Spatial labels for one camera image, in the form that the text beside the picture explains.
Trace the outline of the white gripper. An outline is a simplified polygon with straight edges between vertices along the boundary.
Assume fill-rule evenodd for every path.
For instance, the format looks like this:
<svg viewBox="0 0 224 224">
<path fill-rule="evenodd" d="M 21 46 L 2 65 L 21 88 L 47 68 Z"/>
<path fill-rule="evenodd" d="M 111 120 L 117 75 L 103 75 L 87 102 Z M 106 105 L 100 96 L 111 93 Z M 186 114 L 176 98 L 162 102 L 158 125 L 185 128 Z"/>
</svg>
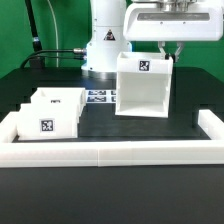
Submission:
<svg viewBox="0 0 224 224">
<path fill-rule="evenodd" d="M 129 41 L 158 41 L 164 59 L 165 42 L 177 42 L 173 55 L 177 63 L 184 42 L 217 41 L 222 37 L 223 4 L 190 3 L 179 11 L 166 10 L 159 3 L 132 3 L 126 10 L 123 35 Z"/>
</svg>

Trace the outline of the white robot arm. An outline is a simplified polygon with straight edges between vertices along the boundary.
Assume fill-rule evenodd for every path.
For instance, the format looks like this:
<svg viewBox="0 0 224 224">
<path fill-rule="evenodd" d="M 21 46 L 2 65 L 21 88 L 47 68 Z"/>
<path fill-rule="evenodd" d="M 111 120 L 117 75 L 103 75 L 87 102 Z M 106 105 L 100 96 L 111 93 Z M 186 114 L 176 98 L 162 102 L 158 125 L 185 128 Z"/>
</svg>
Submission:
<svg viewBox="0 0 224 224">
<path fill-rule="evenodd" d="M 116 77 L 117 56 L 132 43 L 218 41 L 224 34 L 224 0 L 90 0 L 92 37 L 86 45 L 86 76 Z"/>
</svg>

